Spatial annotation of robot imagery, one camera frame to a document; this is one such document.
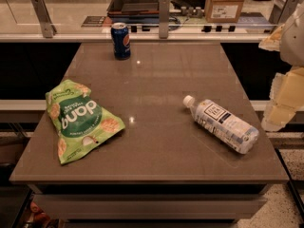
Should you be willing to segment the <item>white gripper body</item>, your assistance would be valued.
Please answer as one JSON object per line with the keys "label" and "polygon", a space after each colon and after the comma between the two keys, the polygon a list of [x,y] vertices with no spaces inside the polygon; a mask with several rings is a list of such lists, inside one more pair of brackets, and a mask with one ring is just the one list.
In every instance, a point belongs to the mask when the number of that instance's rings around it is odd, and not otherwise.
{"label": "white gripper body", "polygon": [[258,47],[268,51],[280,51],[280,41],[283,25],[277,27],[267,38],[263,39]]}

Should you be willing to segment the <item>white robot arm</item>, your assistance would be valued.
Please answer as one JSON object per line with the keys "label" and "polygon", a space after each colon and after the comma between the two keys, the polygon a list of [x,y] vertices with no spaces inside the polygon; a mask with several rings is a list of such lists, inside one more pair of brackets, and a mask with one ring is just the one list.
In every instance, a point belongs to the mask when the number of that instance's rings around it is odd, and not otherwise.
{"label": "white robot arm", "polygon": [[263,113],[261,125],[265,131],[277,132],[304,105],[304,2],[259,48],[278,51],[283,62],[291,65],[285,73],[277,73],[272,81],[270,102]]}

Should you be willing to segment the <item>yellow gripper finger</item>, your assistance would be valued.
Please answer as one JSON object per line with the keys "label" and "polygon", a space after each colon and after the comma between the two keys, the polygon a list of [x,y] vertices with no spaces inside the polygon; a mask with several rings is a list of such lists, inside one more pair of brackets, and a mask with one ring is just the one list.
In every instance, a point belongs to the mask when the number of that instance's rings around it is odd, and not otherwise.
{"label": "yellow gripper finger", "polygon": [[304,67],[277,73],[272,81],[270,99],[277,105],[300,108],[304,105]]}
{"label": "yellow gripper finger", "polygon": [[275,101],[271,100],[266,104],[261,126],[265,131],[277,132],[284,128],[294,115],[294,109],[284,105],[279,105]]}

